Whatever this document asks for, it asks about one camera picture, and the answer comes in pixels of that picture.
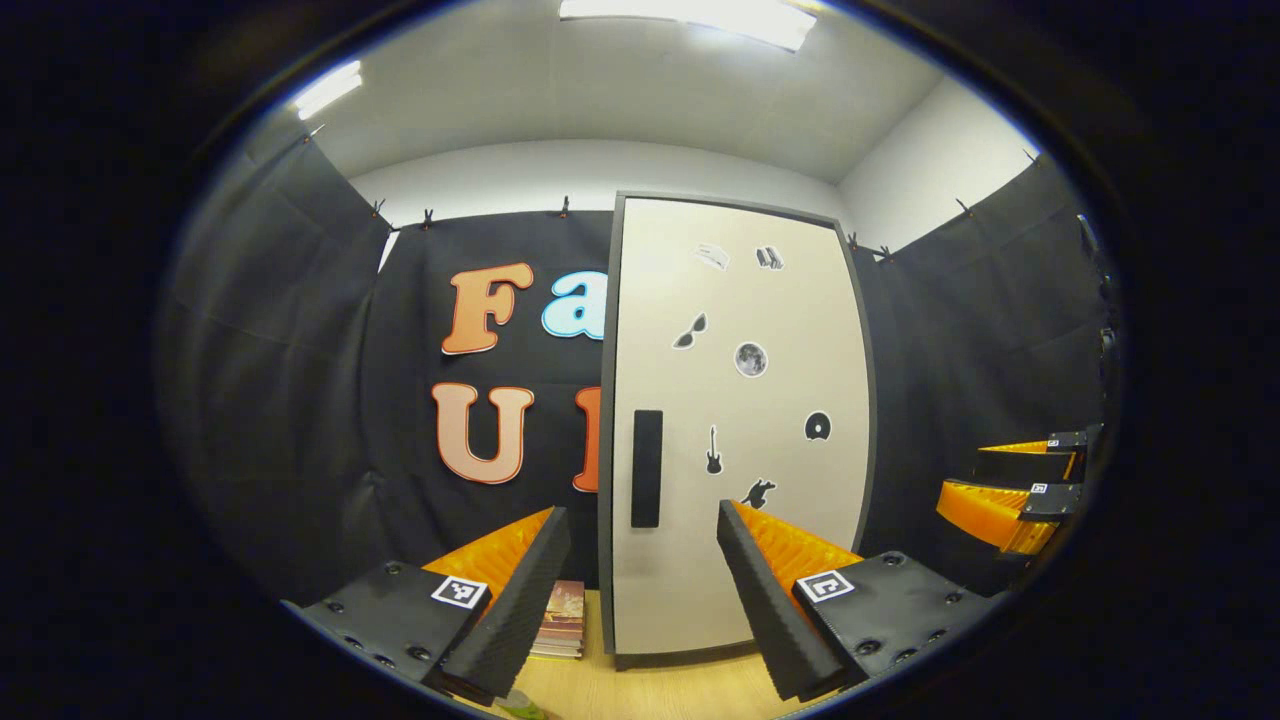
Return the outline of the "red-brown cover book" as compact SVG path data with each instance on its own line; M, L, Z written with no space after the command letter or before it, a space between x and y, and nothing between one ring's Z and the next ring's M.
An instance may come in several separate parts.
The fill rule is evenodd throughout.
M544 624L548 626L580 626L585 620L585 583L580 580L557 580L552 588Z

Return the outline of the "black cabinet door handle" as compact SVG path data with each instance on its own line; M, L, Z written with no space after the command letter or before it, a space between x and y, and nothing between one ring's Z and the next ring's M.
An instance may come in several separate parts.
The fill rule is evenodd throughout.
M631 528L657 529L660 525L663 420L660 410L634 413Z

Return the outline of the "black backdrop cloth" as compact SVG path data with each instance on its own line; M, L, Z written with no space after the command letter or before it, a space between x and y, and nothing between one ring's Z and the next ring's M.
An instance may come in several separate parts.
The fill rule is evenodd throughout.
M627 612L732 583L723 498L1000 592L934 509L982 445L1098 425L1105 310L1044 159L886 263L837 217L625 179L394 228L317 145L243 152L187 227L157 400L192 495L273 598L425 564L544 509ZM660 410L660 525L630 525Z

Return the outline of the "ceiling light panel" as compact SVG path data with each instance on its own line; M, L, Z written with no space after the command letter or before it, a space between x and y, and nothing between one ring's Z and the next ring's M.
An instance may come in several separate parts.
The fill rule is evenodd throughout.
M644 19L685 23L796 53L818 18L783 0L561 0L562 20Z
M292 104L300 120L308 120L364 85L362 63L353 60L328 72L297 95Z

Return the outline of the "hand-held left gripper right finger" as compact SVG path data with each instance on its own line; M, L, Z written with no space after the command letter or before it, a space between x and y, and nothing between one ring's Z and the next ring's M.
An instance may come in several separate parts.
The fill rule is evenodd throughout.
M717 541L782 700L817 700L895 674L1001 603L904 552L863 557L731 500L719 502Z

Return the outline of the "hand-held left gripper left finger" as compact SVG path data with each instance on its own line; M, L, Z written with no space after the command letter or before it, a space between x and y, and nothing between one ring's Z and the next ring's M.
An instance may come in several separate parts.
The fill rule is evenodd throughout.
M387 560L285 610L398 685L488 706L507 696L570 553L552 506L428 564Z

